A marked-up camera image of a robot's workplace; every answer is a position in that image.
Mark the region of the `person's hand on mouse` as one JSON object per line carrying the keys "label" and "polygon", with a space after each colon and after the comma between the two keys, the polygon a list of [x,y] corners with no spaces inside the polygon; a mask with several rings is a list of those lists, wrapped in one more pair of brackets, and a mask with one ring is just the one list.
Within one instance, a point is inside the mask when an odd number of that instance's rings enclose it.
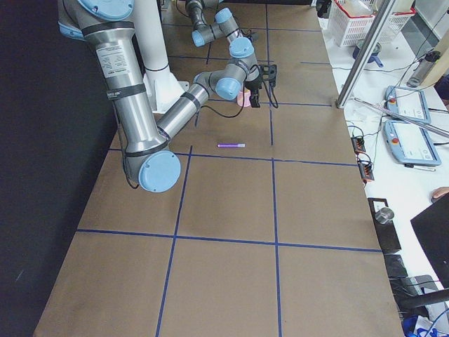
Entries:
{"label": "person's hand on mouse", "polygon": [[449,187],[439,187],[435,189],[431,194],[431,203],[435,203],[442,197],[444,197],[446,194],[449,193]]}

